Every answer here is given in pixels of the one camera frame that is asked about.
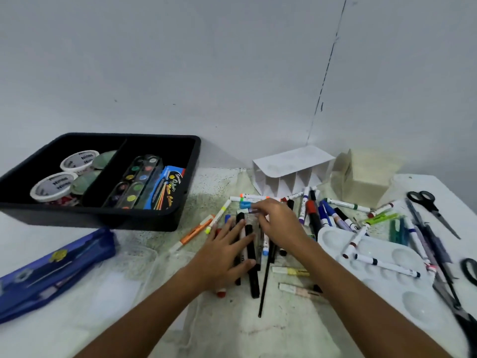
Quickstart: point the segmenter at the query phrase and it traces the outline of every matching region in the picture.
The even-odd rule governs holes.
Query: table
[[[245,169],[199,168],[192,183],[184,214],[175,232],[118,230],[120,240],[135,241],[159,253],[167,251],[186,232],[205,216],[217,213],[225,199],[241,192],[253,193],[250,171]],[[321,185],[321,196],[335,197],[331,184]],[[441,237],[454,261],[464,257],[477,260],[477,216],[433,176],[396,175],[382,202],[403,198],[411,190],[428,190],[436,197],[436,205],[456,230],[462,240],[457,240],[429,212],[417,206],[425,221]],[[231,205],[229,211],[236,209]],[[27,226],[7,216],[0,219],[3,237],[0,240],[0,276],[9,273],[63,245],[92,231],[86,228],[55,228]],[[202,234],[184,247],[196,252],[203,243]],[[299,266],[291,256],[277,259],[278,265]],[[259,273],[262,285],[264,269]],[[463,276],[455,287],[463,307],[477,316],[477,287]],[[230,288],[224,299],[213,293],[204,293],[195,319],[193,335],[187,348],[160,342],[152,357],[361,357],[361,352],[347,333],[340,319],[329,305],[308,301],[278,290],[278,282],[309,285],[306,278],[269,275],[263,317],[258,318],[259,299],[252,299],[248,283]],[[50,305],[61,304],[65,295]],[[428,334],[455,357],[467,356],[464,334],[447,306],[439,299],[442,310],[441,328]],[[39,342],[41,329],[23,330],[13,334],[15,324],[0,326],[1,337],[9,337],[12,354],[9,357],[69,357],[72,355],[68,342],[45,340]]]

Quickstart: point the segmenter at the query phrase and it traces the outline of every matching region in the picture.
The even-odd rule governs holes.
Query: finger
[[[220,231],[220,233],[215,238],[216,240],[222,240],[229,233],[230,228],[232,227],[232,222],[233,222],[233,219],[229,219],[225,223],[224,227],[222,227],[222,230]]]
[[[235,227],[224,237],[223,240],[227,245],[230,245],[235,240],[237,235],[240,233],[240,230],[244,228],[245,224],[245,219],[240,220],[239,223],[235,225]]]
[[[271,212],[271,208],[273,208],[276,204],[280,204],[280,202],[278,202],[274,198],[267,198],[263,199],[262,201],[253,203],[251,205],[251,208],[253,210],[258,209],[260,211],[263,211],[265,215],[269,215]]]
[[[236,281],[239,277],[242,277],[249,271],[251,268],[255,266],[257,262],[253,259],[247,259],[241,264],[237,265],[236,267],[231,268],[227,272],[227,281],[232,283]]]
[[[212,230],[210,230],[209,235],[207,236],[206,242],[210,242],[215,239],[215,232],[217,231],[217,224],[214,223],[214,226],[212,226]]]
[[[250,244],[254,238],[255,234],[251,233],[250,235],[245,236],[243,239],[240,239],[235,244],[233,244],[232,247],[234,249],[234,256],[237,256],[238,253],[240,253],[244,248],[246,248],[247,245]]]
[[[257,218],[259,219],[259,224],[260,224],[260,227],[262,228],[263,232],[266,234],[266,235],[269,235],[269,231],[270,231],[270,222],[267,220],[267,218],[259,213],[257,215]]]

